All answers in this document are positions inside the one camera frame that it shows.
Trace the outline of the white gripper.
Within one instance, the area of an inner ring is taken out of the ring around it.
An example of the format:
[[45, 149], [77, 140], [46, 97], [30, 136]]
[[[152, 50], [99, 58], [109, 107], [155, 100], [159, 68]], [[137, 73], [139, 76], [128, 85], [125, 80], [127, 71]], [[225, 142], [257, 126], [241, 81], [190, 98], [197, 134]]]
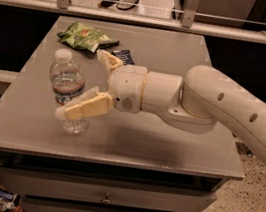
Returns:
[[97, 59], [104, 65], [108, 76], [108, 93], [98, 87], [87, 90], [55, 110], [61, 120], [77, 120], [103, 115], [114, 106], [118, 111], [137, 114], [140, 110], [141, 92], [148, 74], [145, 67], [125, 65], [108, 51], [97, 50]]

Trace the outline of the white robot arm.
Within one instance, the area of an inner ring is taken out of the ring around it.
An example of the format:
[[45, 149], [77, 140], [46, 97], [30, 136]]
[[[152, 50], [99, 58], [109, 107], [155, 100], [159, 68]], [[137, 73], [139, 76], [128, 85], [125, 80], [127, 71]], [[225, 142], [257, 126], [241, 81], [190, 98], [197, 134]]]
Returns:
[[192, 67], [184, 77], [125, 65], [110, 53], [97, 52], [107, 72], [107, 91], [91, 88], [56, 109], [62, 120], [107, 114], [110, 109], [153, 113], [167, 125], [190, 133], [207, 133], [223, 124], [266, 166], [266, 103], [223, 72]]

